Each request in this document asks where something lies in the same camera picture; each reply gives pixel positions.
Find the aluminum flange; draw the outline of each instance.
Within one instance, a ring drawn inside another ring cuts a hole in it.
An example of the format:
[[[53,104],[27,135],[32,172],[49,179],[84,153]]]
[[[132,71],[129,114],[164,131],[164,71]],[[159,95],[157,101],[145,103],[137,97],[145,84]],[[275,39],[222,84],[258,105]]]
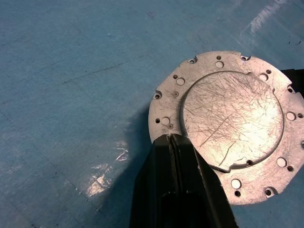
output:
[[[215,170],[230,204],[281,193],[304,163],[304,99],[274,66],[239,52],[182,62],[150,104],[153,142],[188,137]]]

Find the blue mat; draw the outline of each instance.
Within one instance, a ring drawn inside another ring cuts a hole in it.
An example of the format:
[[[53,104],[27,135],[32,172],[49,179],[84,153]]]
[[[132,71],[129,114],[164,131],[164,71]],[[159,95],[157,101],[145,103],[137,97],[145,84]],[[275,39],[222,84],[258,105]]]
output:
[[[0,227],[127,228],[154,90],[212,50],[304,68],[304,2],[0,0]],[[240,227],[303,227],[303,178]]]

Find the mounting hole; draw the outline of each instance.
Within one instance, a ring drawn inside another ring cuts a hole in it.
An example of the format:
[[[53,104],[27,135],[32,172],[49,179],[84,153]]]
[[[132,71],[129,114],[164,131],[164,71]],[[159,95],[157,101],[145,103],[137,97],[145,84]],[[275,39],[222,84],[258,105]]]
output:
[[[278,166],[280,166],[280,167],[286,167],[286,165],[287,165],[287,161],[286,161],[286,159],[285,158],[278,158],[277,160],[276,160],[276,163],[277,163],[277,165]]]
[[[179,79],[176,80],[176,83],[181,86],[181,85],[185,84],[185,79],[180,77]]]
[[[160,99],[160,97],[161,97],[161,95],[155,94],[154,99],[158,100],[158,99]]]
[[[170,119],[168,117],[164,117],[161,119],[161,123],[167,126],[170,123]]]
[[[294,168],[292,166],[288,166],[287,170],[290,171],[290,172],[292,172],[294,170]]]
[[[234,188],[234,189],[239,189],[242,184],[241,184],[241,181],[239,179],[233,179],[231,181],[231,186]]]
[[[247,164],[247,166],[249,166],[249,165],[253,165],[253,161],[248,160],[248,161],[246,162],[246,164]]]
[[[286,117],[287,117],[288,120],[291,120],[291,121],[295,120],[295,114],[292,113],[292,112],[288,112],[286,114]]]
[[[240,197],[240,196],[241,196],[241,193],[240,193],[239,191],[235,191],[234,194],[235,194],[235,196],[237,196],[237,197]]]
[[[271,192],[271,190],[266,189],[265,194],[266,194],[267,196],[271,196],[272,192]]]
[[[222,61],[218,61],[218,62],[215,63],[215,66],[217,68],[223,68],[224,67],[224,63]]]
[[[260,74],[260,79],[262,79],[264,82],[268,80],[268,75],[266,74]]]

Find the blue surface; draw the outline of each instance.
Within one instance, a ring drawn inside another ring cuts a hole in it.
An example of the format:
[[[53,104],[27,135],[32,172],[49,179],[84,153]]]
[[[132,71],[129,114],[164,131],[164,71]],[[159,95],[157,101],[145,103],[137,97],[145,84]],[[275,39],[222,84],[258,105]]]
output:
[[[0,227],[127,228],[154,90],[211,50],[303,68],[304,2],[0,0]],[[240,227],[303,227],[303,177]]]

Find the metal plate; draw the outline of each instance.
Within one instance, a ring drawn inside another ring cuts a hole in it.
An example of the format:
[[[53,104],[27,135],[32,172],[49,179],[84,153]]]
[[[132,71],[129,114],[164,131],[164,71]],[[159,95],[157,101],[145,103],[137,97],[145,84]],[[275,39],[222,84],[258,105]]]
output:
[[[151,140],[189,137],[212,166],[230,204],[281,193],[304,162],[303,98],[278,69],[239,52],[184,61],[150,104]]]

